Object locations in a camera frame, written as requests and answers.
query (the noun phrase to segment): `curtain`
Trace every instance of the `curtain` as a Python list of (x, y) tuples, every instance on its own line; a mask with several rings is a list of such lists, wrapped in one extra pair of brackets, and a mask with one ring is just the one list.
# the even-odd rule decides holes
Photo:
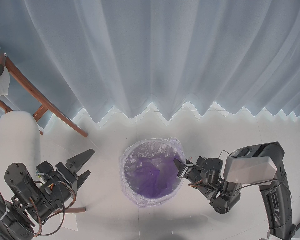
[[(99, 122), (113, 105), (133, 118), (153, 102), (169, 120), (188, 101), (200, 115), (213, 102), (300, 115), (298, 0), (0, 6), (0, 47), (70, 118), (84, 107)], [(35, 100), (15, 85), (6, 98), (26, 110)]]

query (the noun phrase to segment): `trash can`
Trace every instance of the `trash can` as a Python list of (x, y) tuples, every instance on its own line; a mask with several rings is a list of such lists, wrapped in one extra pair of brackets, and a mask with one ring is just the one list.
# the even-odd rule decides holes
[(182, 185), (174, 158), (185, 162), (176, 138), (146, 139), (127, 148), (119, 159), (122, 192), (137, 206), (157, 206), (175, 196)]

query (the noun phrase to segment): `blue-gray fabric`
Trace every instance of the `blue-gray fabric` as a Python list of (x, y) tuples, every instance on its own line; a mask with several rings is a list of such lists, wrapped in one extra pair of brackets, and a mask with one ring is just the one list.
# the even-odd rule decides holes
[[(153, 102), (169, 120), (186, 101), (200, 115), (214, 101), (233, 114), (300, 115), (298, 0), (0, 6), (1, 48), (70, 118), (84, 107), (99, 122), (113, 105), (133, 118)], [(7, 100), (39, 106), (12, 77)]]

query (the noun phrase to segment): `white label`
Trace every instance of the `white label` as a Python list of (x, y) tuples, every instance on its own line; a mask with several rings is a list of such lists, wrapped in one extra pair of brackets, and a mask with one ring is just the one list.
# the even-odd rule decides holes
[(182, 173), (180, 174), (181, 178), (185, 175), (185, 173), (187, 172), (187, 170), (188, 170), (188, 167), (185, 167), (184, 170), (182, 171)]

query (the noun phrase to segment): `trash bin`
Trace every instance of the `trash bin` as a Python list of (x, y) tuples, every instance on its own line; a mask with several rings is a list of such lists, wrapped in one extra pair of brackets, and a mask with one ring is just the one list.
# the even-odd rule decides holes
[(182, 185), (174, 158), (185, 162), (176, 138), (146, 139), (127, 148), (119, 159), (122, 192), (139, 207), (157, 206)]

